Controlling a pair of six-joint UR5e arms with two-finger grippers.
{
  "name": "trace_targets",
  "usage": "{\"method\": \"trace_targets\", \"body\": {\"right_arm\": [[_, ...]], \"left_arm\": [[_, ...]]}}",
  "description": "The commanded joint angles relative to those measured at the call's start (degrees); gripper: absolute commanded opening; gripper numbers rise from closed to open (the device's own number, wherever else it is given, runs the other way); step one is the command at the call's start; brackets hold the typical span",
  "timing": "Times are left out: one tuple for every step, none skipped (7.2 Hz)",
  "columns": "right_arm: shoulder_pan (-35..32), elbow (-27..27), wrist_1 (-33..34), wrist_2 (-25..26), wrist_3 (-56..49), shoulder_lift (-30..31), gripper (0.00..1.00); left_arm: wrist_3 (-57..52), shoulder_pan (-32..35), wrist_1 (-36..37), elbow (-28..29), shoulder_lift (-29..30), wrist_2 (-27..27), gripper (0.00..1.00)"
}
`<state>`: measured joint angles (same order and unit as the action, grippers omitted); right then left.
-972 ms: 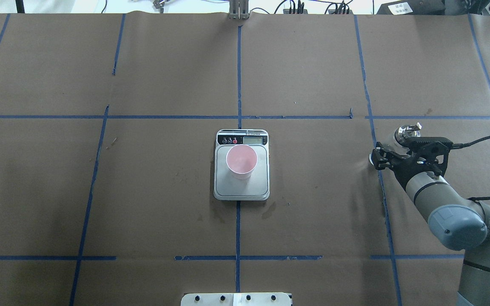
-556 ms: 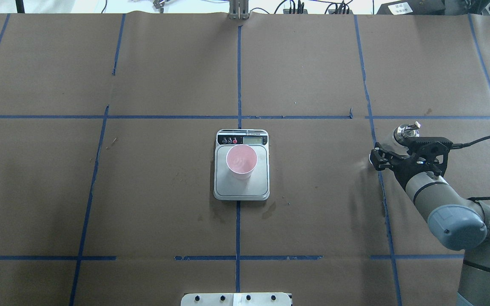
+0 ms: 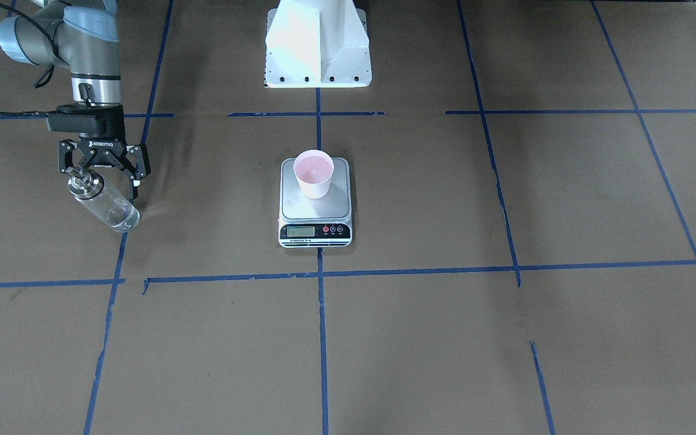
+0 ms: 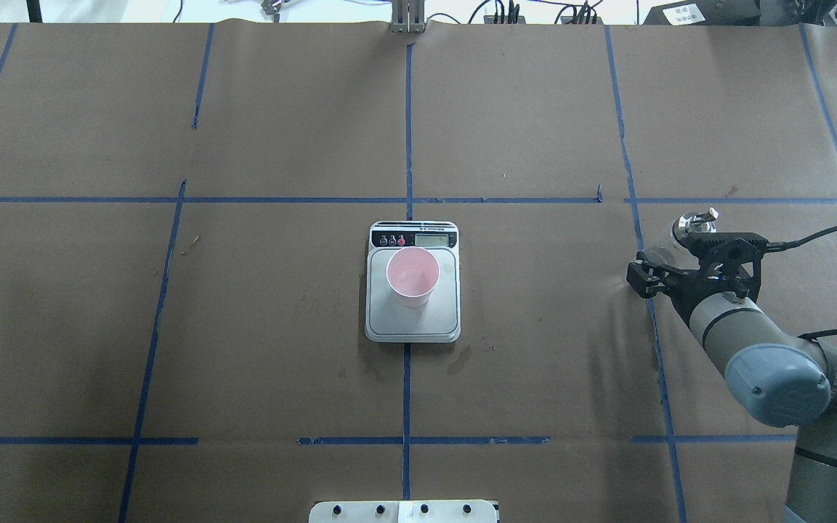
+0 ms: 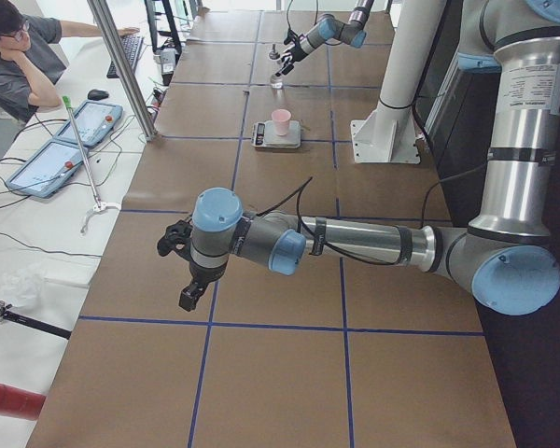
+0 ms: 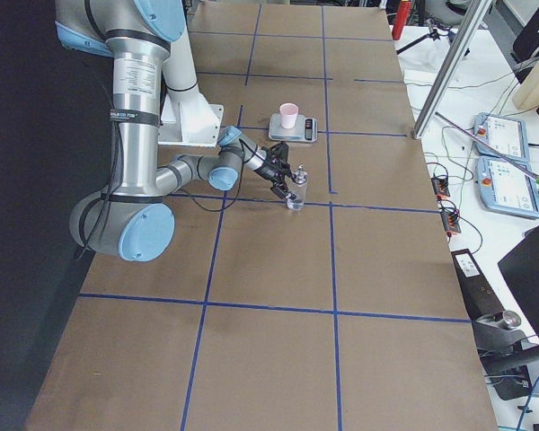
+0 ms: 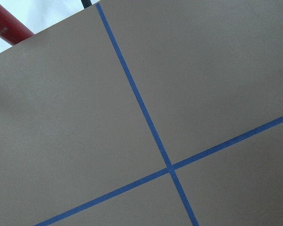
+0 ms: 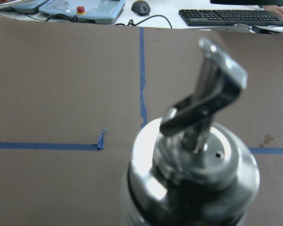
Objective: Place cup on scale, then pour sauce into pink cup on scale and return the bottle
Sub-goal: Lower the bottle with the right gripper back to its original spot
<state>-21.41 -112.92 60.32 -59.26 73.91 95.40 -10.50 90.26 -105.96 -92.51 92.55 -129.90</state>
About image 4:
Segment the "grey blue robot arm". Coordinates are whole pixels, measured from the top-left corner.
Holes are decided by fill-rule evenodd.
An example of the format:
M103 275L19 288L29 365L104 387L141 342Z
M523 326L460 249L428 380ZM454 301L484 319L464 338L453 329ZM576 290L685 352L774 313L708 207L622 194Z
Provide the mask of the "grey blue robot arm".
M683 232L636 253L626 279L664 294L755 421L795 426L787 522L837 522L837 346L782 331L756 302L761 261L784 251L757 234Z

